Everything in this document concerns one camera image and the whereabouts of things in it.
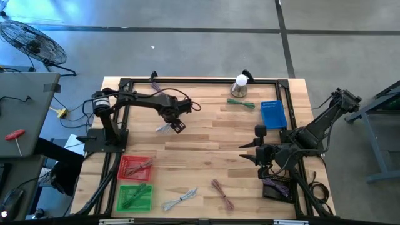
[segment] blue tray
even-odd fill
[[[261,102],[261,114],[264,125],[268,129],[284,128],[288,126],[281,101]]]

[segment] red handle tool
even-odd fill
[[[23,135],[25,133],[24,129],[19,129],[17,131],[12,132],[11,134],[8,134],[6,136],[6,141],[10,141],[15,139],[15,141],[17,142],[17,146],[18,146],[18,151],[19,151],[19,155],[22,156],[22,152],[21,152],[21,148],[19,147],[19,143],[18,143],[18,137],[20,137],[21,135]]]
[[[25,133],[25,130],[24,130],[24,129],[16,130],[16,131],[14,131],[14,132],[12,132],[11,134],[8,134],[8,135],[6,136],[6,141],[10,141],[10,140],[19,138],[19,137],[20,137],[21,135],[23,135],[24,133]]]

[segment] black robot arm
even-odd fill
[[[279,174],[283,170],[288,170],[291,178],[297,181],[304,194],[311,200],[311,204],[319,216],[332,216],[327,212],[321,203],[313,196],[308,184],[301,178],[299,172],[295,168],[298,161],[303,156],[316,156],[325,153],[327,149],[323,149],[322,141],[326,137],[329,138],[333,123],[343,114],[355,112],[359,109],[360,97],[356,97],[347,90],[336,89],[332,92],[329,107],[322,112],[316,119],[311,121],[305,127],[299,127],[288,132],[282,138],[282,144],[266,144],[264,136],[266,135],[266,126],[257,125],[255,133],[257,138],[249,144],[245,144],[240,148],[256,147],[256,155],[243,154],[240,155],[251,160],[256,166],[260,166],[258,170],[258,178],[265,179]],[[281,167],[274,174],[269,174],[269,169],[272,168],[272,161]]]
[[[119,96],[117,102],[111,106],[110,96]],[[92,95],[93,113],[100,117],[104,126],[104,135],[107,143],[112,144],[120,140],[117,123],[111,119],[111,114],[124,106],[141,106],[155,109],[158,114],[169,123],[170,126],[180,133],[185,129],[185,124],[179,119],[182,113],[191,113],[192,101],[186,98],[178,101],[177,97],[168,94],[141,94],[136,91],[115,91],[105,88],[102,91],[96,91]]]

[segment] white ball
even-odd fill
[[[248,83],[248,77],[246,77],[243,74],[240,74],[237,76],[236,84],[238,84],[239,86],[243,86],[243,85],[246,85],[247,83]]]

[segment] green basket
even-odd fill
[[[148,184],[150,188],[132,202],[128,208],[123,208],[123,204],[132,197],[138,189],[138,185],[121,185],[119,187],[119,196],[117,212],[119,213],[144,213],[151,210],[151,199],[153,198],[153,185]]]

